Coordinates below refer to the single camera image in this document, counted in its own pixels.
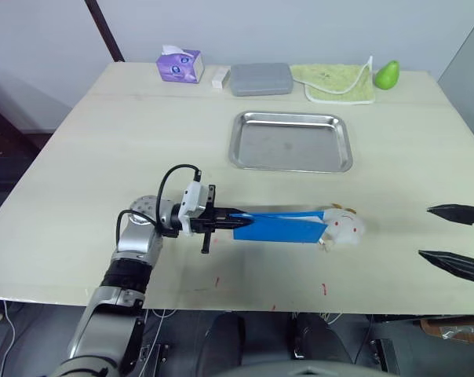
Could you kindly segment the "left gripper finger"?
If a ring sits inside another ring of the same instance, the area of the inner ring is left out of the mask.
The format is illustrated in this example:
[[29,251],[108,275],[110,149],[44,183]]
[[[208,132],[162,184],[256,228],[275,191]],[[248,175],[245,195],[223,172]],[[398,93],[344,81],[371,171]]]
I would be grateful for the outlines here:
[[216,229],[238,229],[252,223],[252,218],[223,218],[216,220]]
[[216,207],[215,208],[215,217],[216,219],[230,219],[231,216],[245,214],[245,211],[228,208],[228,207]]

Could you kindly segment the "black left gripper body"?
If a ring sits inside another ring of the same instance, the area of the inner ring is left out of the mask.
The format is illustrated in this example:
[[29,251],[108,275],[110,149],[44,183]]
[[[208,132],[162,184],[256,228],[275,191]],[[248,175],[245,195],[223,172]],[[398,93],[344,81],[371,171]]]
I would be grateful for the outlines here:
[[216,185],[209,185],[208,196],[205,205],[205,210],[197,217],[190,217],[191,231],[198,234],[203,234],[202,254],[210,252],[211,235],[215,230],[215,210],[214,197],[216,194]]

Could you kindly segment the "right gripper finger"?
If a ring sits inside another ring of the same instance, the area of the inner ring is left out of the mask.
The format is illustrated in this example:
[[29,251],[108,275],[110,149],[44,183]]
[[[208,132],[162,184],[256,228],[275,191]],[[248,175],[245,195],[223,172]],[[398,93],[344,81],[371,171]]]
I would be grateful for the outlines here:
[[427,211],[447,221],[464,225],[474,224],[474,206],[463,204],[440,204],[428,208]]
[[463,280],[474,282],[474,258],[445,251],[419,251],[432,265]]

